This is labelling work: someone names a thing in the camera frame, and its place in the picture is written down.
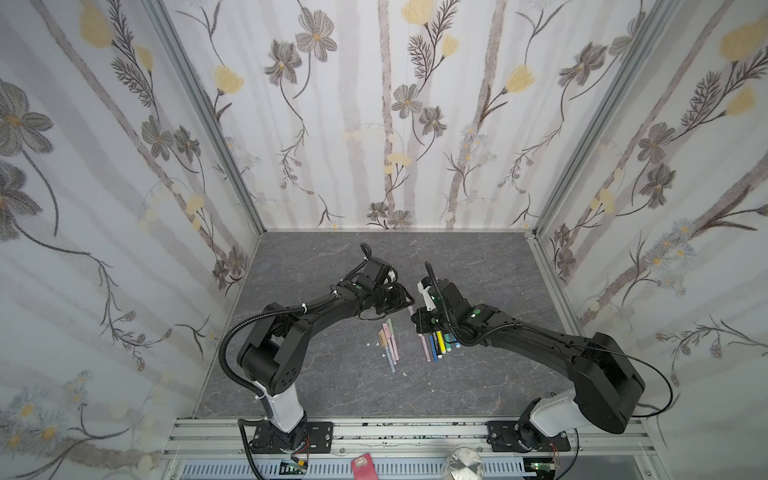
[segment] red object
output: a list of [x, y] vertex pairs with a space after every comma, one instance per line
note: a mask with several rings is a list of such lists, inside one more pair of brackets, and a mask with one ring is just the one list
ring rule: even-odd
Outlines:
[[369, 453], [352, 460], [352, 473], [355, 475], [355, 480], [379, 480]]

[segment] table surface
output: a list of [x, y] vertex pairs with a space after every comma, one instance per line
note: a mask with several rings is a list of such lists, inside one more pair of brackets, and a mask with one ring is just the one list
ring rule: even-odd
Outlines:
[[[471, 303], [564, 331], [522, 233], [267, 233], [230, 326], [269, 303], [294, 305], [327, 293], [360, 262], [361, 242], [398, 270], [415, 307], [423, 304], [416, 284], [426, 276], [428, 260], [435, 275], [453, 281]], [[520, 415], [534, 398], [571, 388], [551, 369], [502, 349], [454, 348], [439, 362], [427, 362], [408, 310], [389, 318], [400, 354], [395, 373], [379, 345], [381, 321], [346, 319], [312, 338], [296, 381], [309, 416]], [[239, 375], [235, 357], [247, 331], [238, 333], [227, 350]], [[196, 416], [259, 415], [263, 409], [253, 393], [214, 365]]]

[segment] pen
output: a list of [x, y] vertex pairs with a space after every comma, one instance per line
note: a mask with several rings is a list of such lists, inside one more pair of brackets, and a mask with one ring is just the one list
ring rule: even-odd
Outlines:
[[440, 351], [440, 342], [437, 341], [437, 332], [432, 332], [432, 341], [435, 342], [435, 351], [437, 352], [437, 358], [442, 358], [442, 352]]
[[440, 345], [440, 353], [445, 355], [445, 341], [442, 339], [442, 332], [437, 332], [437, 343]]
[[435, 337], [432, 335], [429, 335], [429, 345], [432, 346], [432, 356], [437, 362], [437, 349], [435, 348]]
[[379, 339], [384, 345], [384, 351], [386, 352], [386, 359], [389, 361], [389, 368], [392, 369], [392, 373], [395, 372], [395, 363], [392, 361], [392, 354], [389, 351], [389, 346], [386, 344], [386, 337], [384, 336], [384, 330], [379, 330]]
[[424, 347], [424, 355], [427, 357], [427, 362], [432, 361], [432, 357], [429, 355], [429, 349], [427, 348], [427, 339], [420, 333], [419, 338], [422, 341], [422, 347]]
[[395, 347], [392, 346], [392, 332], [389, 331], [389, 327], [386, 323], [382, 323], [382, 327], [384, 327], [384, 338], [386, 338], [387, 343], [389, 344], [389, 352], [392, 354], [392, 361], [397, 365], [397, 355], [395, 355]]
[[392, 319], [387, 319], [386, 324], [389, 327], [389, 336], [392, 341], [389, 342], [392, 345], [392, 350], [395, 352], [395, 358], [400, 360], [400, 351], [397, 349], [397, 341], [395, 340], [395, 327], [392, 326]]

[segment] group of markers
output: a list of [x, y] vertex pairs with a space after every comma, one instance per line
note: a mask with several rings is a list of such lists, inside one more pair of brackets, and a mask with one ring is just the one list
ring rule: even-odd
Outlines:
[[[456, 348], [461, 346], [450, 333], [433, 332], [423, 335], [420, 333], [419, 338], [422, 341], [424, 356], [427, 358], [427, 362], [431, 362], [433, 359], [437, 362], [446, 352], [451, 351], [451, 345]], [[387, 319], [386, 323], [382, 323], [382, 329], [379, 330], [379, 340], [384, 346], [386, 359], [389, 361], [389, 368], [392, 369], [392, 373], [394, 373], [395, 365], [397, 365], [397, 361], [400, 360], [400, 354], [397, 351], [395, 329], [392, 327], [392, 319]]]

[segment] wall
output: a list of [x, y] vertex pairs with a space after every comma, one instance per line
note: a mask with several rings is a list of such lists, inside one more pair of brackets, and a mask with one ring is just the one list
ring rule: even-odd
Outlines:
[[266, 226], [380, 230], [531, 227], [652, 2], [165, 5]]
[[256, 237], [141, 4], [4, 2], [0, 45], [0, 470], [159, 478]]
[[766, 15], [683, 3], [540, 237], [588, 333], [673, 382], [647, 427], [676, 480], [765, 476]]

